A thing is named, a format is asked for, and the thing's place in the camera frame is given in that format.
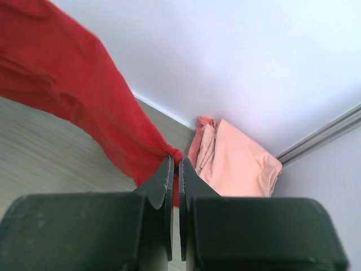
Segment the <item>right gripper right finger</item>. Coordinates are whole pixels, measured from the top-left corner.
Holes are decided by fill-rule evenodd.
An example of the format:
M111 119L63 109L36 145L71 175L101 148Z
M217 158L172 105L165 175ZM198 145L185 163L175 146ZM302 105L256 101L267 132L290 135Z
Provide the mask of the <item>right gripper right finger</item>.
M179 163L181 257L187 270L348 270L331 217L309 198L225 197Z

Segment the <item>red t shirt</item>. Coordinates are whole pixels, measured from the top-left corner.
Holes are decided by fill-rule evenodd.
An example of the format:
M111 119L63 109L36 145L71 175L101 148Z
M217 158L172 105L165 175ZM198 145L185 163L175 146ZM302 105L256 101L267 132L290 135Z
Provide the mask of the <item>red t shirt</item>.
M1 96L72 122L136 185L180 162L102 42L50 1L1 2Z

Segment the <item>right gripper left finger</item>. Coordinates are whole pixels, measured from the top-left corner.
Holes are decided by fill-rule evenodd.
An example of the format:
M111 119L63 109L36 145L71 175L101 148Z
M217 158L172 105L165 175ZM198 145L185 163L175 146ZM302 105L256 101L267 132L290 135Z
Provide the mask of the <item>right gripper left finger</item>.
M132 192L32 194L1 220L2 270L167 270L174 160Z

